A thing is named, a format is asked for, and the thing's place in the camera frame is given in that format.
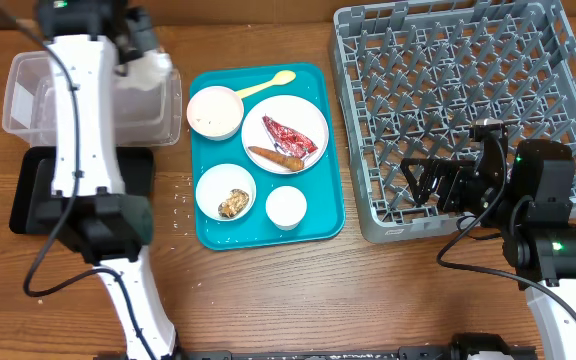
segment spoon handle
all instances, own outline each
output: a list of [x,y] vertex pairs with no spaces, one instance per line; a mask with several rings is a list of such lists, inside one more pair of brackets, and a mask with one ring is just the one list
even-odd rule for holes
[[248,97],[252,94],[258,93],[261,90],[267,89],[271,86],[275,85],[275,83],[270,80],[270,81],[266,81],[265,83],[259,84],[259,85],[255,85],[255,86],[251,86],[249,88],[245,88],[245,89],[241,89],[239,91],[235,91],[235,93],[237,95],[239,95],[240,98],[245,98]]

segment wood grain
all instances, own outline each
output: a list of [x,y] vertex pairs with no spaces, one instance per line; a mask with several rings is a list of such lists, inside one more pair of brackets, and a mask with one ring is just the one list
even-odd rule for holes
[[[576,19],[571,23],[576,33]],[[327,51],[331,28],[319,23],[158,29],[183,74],[185,92],[209,70],[296,61],[321,68],[347,209],[344,230],[329,241],[229,252],[204,248],[195,237],[184,125],[176,145],[155,149],[152,247],[159,293],[183,344],[234,352],[394,349],[446,343],[455,332],[485,331],[511,344],[540,346],[516,284],[435,263],[448,237],[387,245],[362,238]],[[0,32],[0,359],[89,359],[124,349],[101,282],[84,280],[42,304],[27,298],[22,280],[45,237],[17,236],[7,226],[27,144],[2,131],[1,107],[12,58],[34,49],[21,35]],[[510,270],[500,247],[500,241],[464,241],[449,258]],[[43,288],[87,268],[80,256],[56,245],[33,286]]]
[[[37,0],[0,0],[12,14],[32,19]],[[155,25],[287,24],[332,21],[337,9],[389,1],[375,0],[131,0],[146,7]],[[498,4],[502,0],[493,0]],[[562,0],[568,16],[576,16],[576,0]],[[0,18],[0,29],[11,29]]]

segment carrot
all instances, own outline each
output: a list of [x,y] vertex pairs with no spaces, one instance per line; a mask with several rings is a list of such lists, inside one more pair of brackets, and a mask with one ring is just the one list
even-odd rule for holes
[[304,162],[294,156],[286,156],[276,151],[263,149],[258,146],[249,146],[248,150],[292,171],[300,171],[304,169]]

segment white cup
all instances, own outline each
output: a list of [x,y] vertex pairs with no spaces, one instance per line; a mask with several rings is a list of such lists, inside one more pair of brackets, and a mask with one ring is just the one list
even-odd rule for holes
[[284,231],[296,228],[306,215],[307,208],[304,194],[292,186],[278,187],[266,199],[266,214]]

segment spoon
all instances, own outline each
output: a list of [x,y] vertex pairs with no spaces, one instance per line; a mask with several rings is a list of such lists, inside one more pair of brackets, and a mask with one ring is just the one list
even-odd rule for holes
[[290,70],[282,70],[278,73],[275,74],[275,77],[272,78],[272,80],[270,81],[266,81],[265,83],[259,84],[259,85],[255,85],[255,86],[251,86],[249,88],[246,89],[242,89],[239,91],[236,91],[235,93],[240,97],[240,98],[245,98],[248,97],[252,94],[256,94],[258,92],[260,92],[261,90],[267,89],[273,85],[286,85],[289,82],[295,80],[295,77],[297,77],[297,75]]

